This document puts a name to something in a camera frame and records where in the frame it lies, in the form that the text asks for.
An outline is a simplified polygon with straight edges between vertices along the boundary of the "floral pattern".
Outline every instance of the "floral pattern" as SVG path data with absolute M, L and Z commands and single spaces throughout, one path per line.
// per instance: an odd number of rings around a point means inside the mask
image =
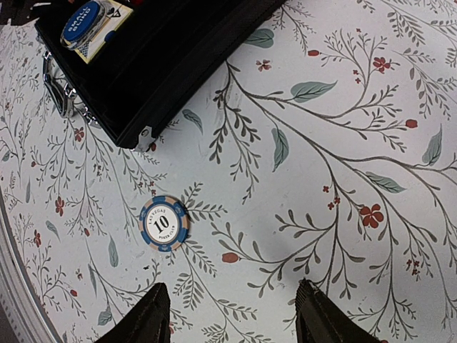
M 0 33 L 0 187 L 64 342 L 159 281 L 175 342 L 295 342 L 303 277 L 382 342 L 454 338 L 454 1 L 289 0 L 145 154 L 57 117 L 34 38 Z M 192 223 L 168 254 L 137 226 L 155 194 Z

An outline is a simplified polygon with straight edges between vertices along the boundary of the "green leaf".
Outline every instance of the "green leaf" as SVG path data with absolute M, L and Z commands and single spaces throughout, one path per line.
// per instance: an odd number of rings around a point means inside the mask
M 275 172 L 288 156 L 288 142 L 286 135 L 280 129 L 275 127 L 271 130 L 271 133 L 273 134 L 274 144 L 276 145 L 273 168 L 273 172 Z
M 9 150 L 7 152 L 5 152 L 5 155 L 3 155 L 3 158 L 1 159 L 3 162 L 6 162 L 9 160 L 9 155 L 10 155 L 10 152 Z
M 355 262 L 355 263 L 362 263 L 363 261 L 365 261 L 365 257 L 355 257 L 355 256 L 351 256 L 351 255 L 348 255 L 348 257 L 352 262 Z
M 95 297 L 97 296 L 97 282 L 95 280 L 94 270 L 91 268 L 91 265 L 88 264 L 87 267 L 89 268 L 89 275 L 91 276 L 92 286 L 94 286 Z
M 324 84 L 322 82 L 311 81 L 296 84 L 291 89 L 293 100 L 296 102 L 307 102 L 309 100 L 319 98 L 321 95 L 334 88 L 336 82 L 337 81 L 335 81 L 334 84 Z
M 406 188 L 403 188 L 397 184 L 394 180 L 389 177 L 381 177 L 371 172 L 366 172 L 365 175 L 373 182 L 376 186 L 390 193 L 400 193 Z
M 183 110 L 184 118 L 189 121 L 192 121 L 199 129 L 201 134 L 203 134 L 203 124 L 201 123 L 201 119 L 195 113 L 193 113 L 190 109 Z
M 16 122 L 16 125 L 14 125 L 14 136 L 17 137 L 17 126 L 19 124 L 19 120 Z
M 441 155 L 441 140 L 443 138 L 443 128 L 440 126 L 440 131 L 435 136 L 431 137 L 428 143 L 426 153 L 422 156 L 422 162 L 428 166 L 433 166 Z
M 27 183 L 26 187 L 26 203 L 28 204 L 30 202 L 30 179 L 29 182 Z
M 60 241 L 59 233 L 57 232 L 57 228 L 55 227 L 55 225 L 52 224 L 49 220 L 46 220 L 46 227 L 50 232 L 53 232 Z
M 245 44 L 257 46 L 259 48 L 267 49 L 273 46 L 274 33 L 270 29 L 258 29 L 250 35 Z
M 112 267 L 117 267 L 119 264 L 119 256 L 117 254 L 116 243 L 114 243 L 113 237 L 109 237 L 108 253 L 109 263 Z
M 99 314 L 99 325 L 107 325 L 113 319 L 113 314 L 109 307 L 106 308 L 106 311 L 102 311 Z

